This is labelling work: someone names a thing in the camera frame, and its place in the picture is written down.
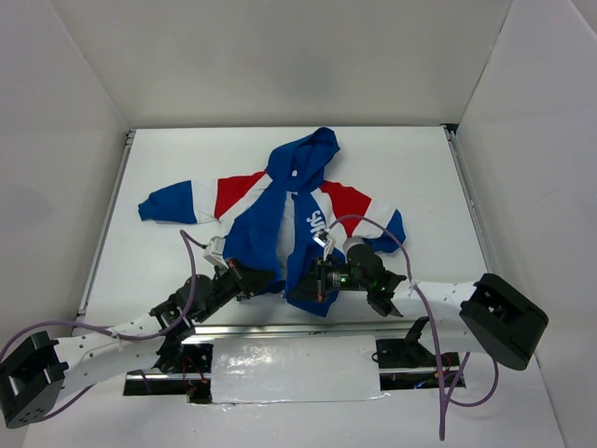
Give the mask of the blue red white hooded jacket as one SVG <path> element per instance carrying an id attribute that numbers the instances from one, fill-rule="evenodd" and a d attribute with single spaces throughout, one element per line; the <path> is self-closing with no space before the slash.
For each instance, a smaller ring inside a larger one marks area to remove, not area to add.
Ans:
<path id="1" fill-rule="evenodd" d="M 138 214 L 143 221 L 220 222 L 225 258 L 274 272 L 266 293 L 283 293 L 290 305 L 325 317 L 337 293 L 319 301 L 298 292 L 312 260 L 323 254 L 313 239 L 317 232 L 331 230 L 333 255 L 339 260 L 357 242 L 393 253 L 406 241 L 394 206 L 326 180 L 326 166 L 339 151 L 335 132 L 321 127 L 274 149 L 260 172 L 172 184 L 151 192 Z"/>

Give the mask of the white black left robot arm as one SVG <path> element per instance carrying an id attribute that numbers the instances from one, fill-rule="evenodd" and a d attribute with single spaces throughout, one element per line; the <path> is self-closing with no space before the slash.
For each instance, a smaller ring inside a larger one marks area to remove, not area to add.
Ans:
<path id="1" fill-rule="evenodd" d="M 1 362 L 1 410 L 9 429 L 44 420 L 62 399 L 125 372 L 176 370 L 198 323 L 239 295 L 260 292 L 275 274 L 229 259 L 214 277 L 194 275 L 149 313 L 109 329 L 53 339 L 42 330 Z"/>

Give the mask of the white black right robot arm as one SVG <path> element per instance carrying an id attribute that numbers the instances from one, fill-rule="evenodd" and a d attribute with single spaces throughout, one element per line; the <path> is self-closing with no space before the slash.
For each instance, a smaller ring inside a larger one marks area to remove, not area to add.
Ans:
<path id="1" fill-rule="evenodd" d="M 289 294 L 300 304 L 328 305 L 340 291 L 367 294 L 369 306 L 383 317 L 413 319 L 406 342 L 408 359 L 426 365 L 438 353 L 429 331 L 432 324 L 451 324 L 440 340 L 451 352 L 486 353 L 514 371 L 527 368 L 548 325 L 547 314 L 501 276 L 485 273 L 464 283 L 410 281 L 383 266 L 367 245 L 351 247 L 342 263 L 318 257 Z"/>

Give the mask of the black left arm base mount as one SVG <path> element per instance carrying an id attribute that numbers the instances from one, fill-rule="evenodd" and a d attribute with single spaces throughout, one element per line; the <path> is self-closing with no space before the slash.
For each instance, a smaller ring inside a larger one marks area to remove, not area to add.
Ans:
<path id="1" fill-rule="evenodd" d="M 161 350 L 154 367 L 126 374 L 123 395 L 177 396 L 191 404 L 210 404 L 213 354 L 210 342 L 180 343 Z"/>

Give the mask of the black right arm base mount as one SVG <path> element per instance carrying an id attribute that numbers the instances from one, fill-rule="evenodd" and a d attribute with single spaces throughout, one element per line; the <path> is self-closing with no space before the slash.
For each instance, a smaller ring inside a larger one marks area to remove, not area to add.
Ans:
<path id="1" fill-rule="evenodd" d="M 428 317 L 419 318 L 402 339 L 378 339 L 371 359 L 378 365 L 381 391 L 439 386 L 435 354 L 420 344 Z"/>

